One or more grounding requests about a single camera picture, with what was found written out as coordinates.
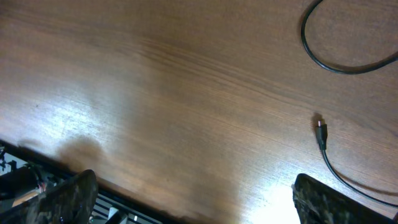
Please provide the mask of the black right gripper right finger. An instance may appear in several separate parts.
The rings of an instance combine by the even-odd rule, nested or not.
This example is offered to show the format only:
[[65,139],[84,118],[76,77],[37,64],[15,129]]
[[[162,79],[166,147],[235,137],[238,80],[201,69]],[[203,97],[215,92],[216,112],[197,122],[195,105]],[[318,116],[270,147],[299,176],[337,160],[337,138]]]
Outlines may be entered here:
[[394,224],[394,220],[371,210],[307,174],[296,177],[293,202],[301,223]]

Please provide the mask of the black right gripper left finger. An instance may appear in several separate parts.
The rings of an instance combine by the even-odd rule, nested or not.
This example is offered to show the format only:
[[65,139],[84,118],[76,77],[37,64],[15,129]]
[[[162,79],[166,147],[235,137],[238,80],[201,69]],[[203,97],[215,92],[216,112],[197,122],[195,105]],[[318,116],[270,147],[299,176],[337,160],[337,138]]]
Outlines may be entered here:
[[97,194],[96,175],[88,169],[3,212],[1,224],[86,224],[93,212]]

